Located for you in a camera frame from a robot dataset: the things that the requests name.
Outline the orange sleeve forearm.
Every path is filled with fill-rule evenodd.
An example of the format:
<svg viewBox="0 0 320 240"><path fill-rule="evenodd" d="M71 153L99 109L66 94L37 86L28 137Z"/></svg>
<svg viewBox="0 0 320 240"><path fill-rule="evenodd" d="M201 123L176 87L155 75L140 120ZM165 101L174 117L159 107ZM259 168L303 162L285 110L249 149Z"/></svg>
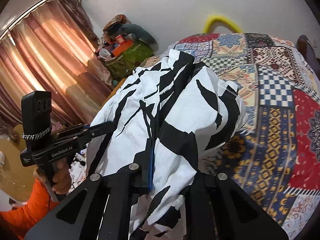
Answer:
<svg viewBox="0 0 320 240"><path fill-rule="evenodd" d="M14 210L1 211L1 239L24 239L25 234L59 202L53 202L46 187L35 179L27 203Z"/></svg>

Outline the person's left hand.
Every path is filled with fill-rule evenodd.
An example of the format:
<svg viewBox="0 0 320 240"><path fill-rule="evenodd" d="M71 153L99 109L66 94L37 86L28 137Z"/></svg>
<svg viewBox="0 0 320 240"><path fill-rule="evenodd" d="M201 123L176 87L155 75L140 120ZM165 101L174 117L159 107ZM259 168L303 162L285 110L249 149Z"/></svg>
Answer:
<svg viewBox="0 0 320 240"><path fill-rule="evenodd" d="M43 185L46 183L46 175L40 168L35 168L34 177ZM57 162L57 171L53 176L53 182L52 191L59 195L66 194L71 188L72 178L66 158L60 159Z"/></svg>

